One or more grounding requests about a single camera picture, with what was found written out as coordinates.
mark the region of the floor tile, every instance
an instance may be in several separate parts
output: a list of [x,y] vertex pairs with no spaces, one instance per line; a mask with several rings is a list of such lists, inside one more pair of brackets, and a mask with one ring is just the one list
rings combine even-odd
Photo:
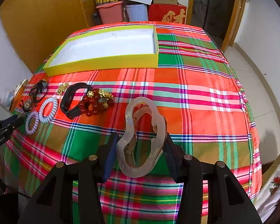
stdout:
[[260,143],[260,159],[265,164],[280,154],[280,125],[275,111],[254,119]]
[[253,71],[248,62],[241,56],[241,54],[234,48],[228,47],[224,56],[234,70]]
[[274,110],[274,106],[254,71],[235,70],[250,103],[253,117],[259,117]]

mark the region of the red bead bracelet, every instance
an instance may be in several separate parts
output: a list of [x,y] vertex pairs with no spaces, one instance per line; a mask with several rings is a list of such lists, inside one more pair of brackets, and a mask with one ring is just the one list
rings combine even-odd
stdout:
[[[101,98],[105,98],[107,102],[99,102]],[[87,117],[92,115],[98,115],[99,112],[105,111],[109,106],[114,105],[113,95],[111,93],[105,92],[102,89],[94,88],[92,91],[88,91],[82,100],[79,102],[81,114],[86,114]],[[85,107],[88,103],[92,105],[92,110]]]

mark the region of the table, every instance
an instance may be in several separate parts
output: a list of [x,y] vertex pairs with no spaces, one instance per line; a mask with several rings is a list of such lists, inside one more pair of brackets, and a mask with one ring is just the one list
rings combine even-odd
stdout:
[[[41,79],[48,81],[48,94],[55,97],[60,84],[86,82],[114,95],[115,105],[103,114],[85,115],[69,120],[60,109],[48,124],[40,123],[37,132],[26,135],[22,126],[6,144],[5,164],[20,185],[33,194],[58,161],[81,161],[105,144],[111,132],[125,129],[125,108],[133,98],[144,96],[155,102],[166,118],[174,143],[200,161],[224,161],[253,200],[261,186],[259,138],[243,88],[221,51],[198,27],[165,22],[130,22],[101,25],[75,32],[73,37],[102,28],[153,24],[159,44],[158,68],[85,71],[48,78],[42,67],[33,75],[23,92]],[[85,94],[75,94],[76,105]],[[34,110],[39,110],[42,102]],[[48,115],[51,107],[45,109]],[[17,105],[15,114],[23,111]],[[144,115],[138,126],[135,158],[142,164],[154,136]],[[77,201],[77,182],[73,199]],[[150,174],[132,179],[122,174],[116,161],[111,177],[99,184],[106,223],[174,223],[180,204],[182,184],[169,176],[162,156]],[[203,185],[203,217],[207,220],[208,188]],[[77,204],[73,204],[77,220]]]

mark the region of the spiral hair tie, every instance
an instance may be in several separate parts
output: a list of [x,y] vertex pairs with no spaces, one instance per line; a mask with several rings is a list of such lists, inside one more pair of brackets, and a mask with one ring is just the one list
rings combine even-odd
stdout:
[[[35,123],[34,123],[33,128],[31,130],[29,130],[29,123],[30,123],[30,120],[33,118],[33,116],[35,116]],[[38,125],[39,125],[38,112],[33,111],[33,112],[31,112],[31,114],[29,114],[29,116],[27,117],[27,120],[26,120],[25,130],[26,130],[27,134],[33,135],[36,132]]]
[[[53,103],[53,108],[52,108],[52,111],[51,113],[49,114],[48,117],[43,117],[43,110],[45,109],[45,107],[50,103],[52,102]],[[39,110],[39,120],[42,122],[42,123],[49,123],[55,116],[56,112],[57,112],[57,109],[58,109],[58,100],[56,98],[49,98],[49,99],[46,99],[45,102],[42,104],[40,110]]]

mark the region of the silver bolt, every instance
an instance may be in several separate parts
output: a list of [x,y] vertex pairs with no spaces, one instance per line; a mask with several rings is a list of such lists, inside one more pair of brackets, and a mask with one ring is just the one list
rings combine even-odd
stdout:
[[90,161],[94,161],[94,160],[96,160],[98,157],[96,156],[96,155],[90,155],[89,157],[88,157],[88,159],[90,160]]
[[218,162],[217,162],[217,165],[218,165],[219,167],[225,167],[225,163],[222,162],[222,161],[218,161]]
[[184,159],[186,159],[186,160],[192,160],[192,159],[193,159],[193,156],[190,155],[190,154],[185,154],[185,155],[184,155]]
[[62,161],[59,161],[56,163],[56,167],[61,168],[63,167],[64,163]]

